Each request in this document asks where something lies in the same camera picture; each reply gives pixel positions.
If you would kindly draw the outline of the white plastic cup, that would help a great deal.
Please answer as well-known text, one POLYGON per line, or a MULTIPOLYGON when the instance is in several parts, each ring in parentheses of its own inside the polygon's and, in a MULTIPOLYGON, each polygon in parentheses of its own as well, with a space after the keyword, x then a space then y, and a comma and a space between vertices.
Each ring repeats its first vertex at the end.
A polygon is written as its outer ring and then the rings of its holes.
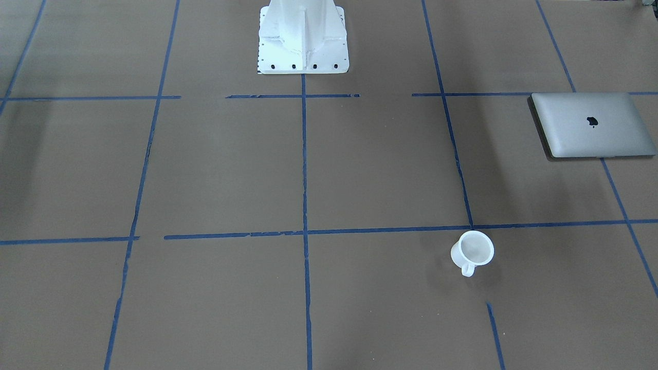
POLYGON ((489 236, 478 230, 468 230, 451 247, 452 262, 464 277, 473 276, 475 269, 487 265, 495 255, 495 246, 489 236))

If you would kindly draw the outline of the silver closed laptop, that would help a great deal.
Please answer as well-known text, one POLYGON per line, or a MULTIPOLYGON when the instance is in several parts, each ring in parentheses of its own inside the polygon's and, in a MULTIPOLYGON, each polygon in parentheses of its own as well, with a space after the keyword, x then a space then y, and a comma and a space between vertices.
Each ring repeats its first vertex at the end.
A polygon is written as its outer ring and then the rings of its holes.
POLYGON ((535 92, 531 101, 552 158, 656 156, 627 92, 535 92))

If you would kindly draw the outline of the brown paper table cover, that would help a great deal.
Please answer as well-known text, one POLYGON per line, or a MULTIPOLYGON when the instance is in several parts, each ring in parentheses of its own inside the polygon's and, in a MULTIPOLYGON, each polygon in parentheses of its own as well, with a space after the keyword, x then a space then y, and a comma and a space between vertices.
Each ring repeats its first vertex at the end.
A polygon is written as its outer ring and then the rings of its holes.
POLYGON ((348 72, 268 76, 267 4, 2 1, 2 369, 656 369, 656 157, 531 105, 656 140, 651 7, 338 1, 348 72))

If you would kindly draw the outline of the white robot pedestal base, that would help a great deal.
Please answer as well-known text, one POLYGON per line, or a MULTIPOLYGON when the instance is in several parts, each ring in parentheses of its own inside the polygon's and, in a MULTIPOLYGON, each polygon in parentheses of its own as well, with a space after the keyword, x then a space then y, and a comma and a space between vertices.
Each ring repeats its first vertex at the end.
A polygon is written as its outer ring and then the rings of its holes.
POLYGON ((345 11, 334 1, 270 1, 259 13, 257 72, 346 73, 345 11))

